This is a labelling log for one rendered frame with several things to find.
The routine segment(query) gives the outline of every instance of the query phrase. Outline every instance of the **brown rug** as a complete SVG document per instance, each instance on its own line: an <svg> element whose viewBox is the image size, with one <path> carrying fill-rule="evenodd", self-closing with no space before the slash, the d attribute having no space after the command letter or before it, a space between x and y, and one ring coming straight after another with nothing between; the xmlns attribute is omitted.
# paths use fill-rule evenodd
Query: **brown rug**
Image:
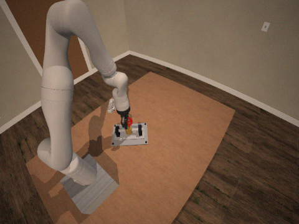
<svg viewBox="0 0 299 224"><path fill-rule="evenodd" d="M74 151L90 154L119 183L91 215L83 215L60 183L64 176L35 156L27 168L54 223L170 224L213 158L234 110L149 72L128 87L133 123L148 125L148 145L111 147L106 102L72 127Z"/></svg>

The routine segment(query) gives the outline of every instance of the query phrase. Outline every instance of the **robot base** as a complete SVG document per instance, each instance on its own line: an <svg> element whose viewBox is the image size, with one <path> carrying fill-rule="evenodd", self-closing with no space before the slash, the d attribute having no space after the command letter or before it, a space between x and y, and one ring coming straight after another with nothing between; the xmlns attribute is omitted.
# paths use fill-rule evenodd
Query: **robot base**
<svg viewBox="0 0 299 224"><path fill-rule="evenodd" d="M115 124L111 146L137 146L148 144L148 126L146 123L132 124L132 134L127 135L121 124Z"/></svg>
<svg viewBox="0 0 299 224"><path fill-rule="evenodd" d="M97 168L97 179L94 183L82 186L68 176L60 182L80 212L91 215L117 189L118 183L101 168L91 155L87 155L84 160L94 169Z"/></svg>

